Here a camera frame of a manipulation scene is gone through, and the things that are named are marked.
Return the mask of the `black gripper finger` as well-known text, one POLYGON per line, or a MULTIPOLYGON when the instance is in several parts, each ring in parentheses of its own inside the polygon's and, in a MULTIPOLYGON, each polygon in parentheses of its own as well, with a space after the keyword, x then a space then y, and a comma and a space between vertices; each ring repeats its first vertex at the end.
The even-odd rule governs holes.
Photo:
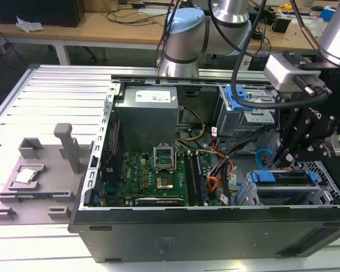
POLYGON ((300 135, 298 133, 298 122, 300 107, 293 106, 290 109, 276 110, 279 138, 276 141, 277 149, 273 158, 274 167, 287 167, 298 157, 300 135))
POLYGON ((307 149, 298 149, 290 155, 295 162, 328 162, 340 160, 340 141, 336 144, 331 141, 324 141, 313 144, 307 149))

